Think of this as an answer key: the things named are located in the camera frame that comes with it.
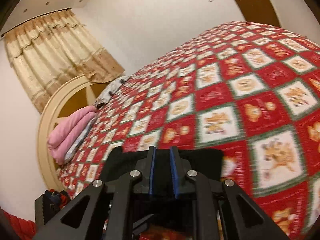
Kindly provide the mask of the red sleeve forearm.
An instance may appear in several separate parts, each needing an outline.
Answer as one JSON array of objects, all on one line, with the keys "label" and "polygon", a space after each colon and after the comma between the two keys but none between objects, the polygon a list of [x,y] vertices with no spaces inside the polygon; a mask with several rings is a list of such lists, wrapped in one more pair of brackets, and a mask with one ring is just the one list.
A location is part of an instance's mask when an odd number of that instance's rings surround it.
[{"label": "red sleeve forearm", "polygon": [[36,234],[36,224],[31,220],[25,220],[0,210],[1,213],[1,237],[0,239],[24,239],[30,240]]}]

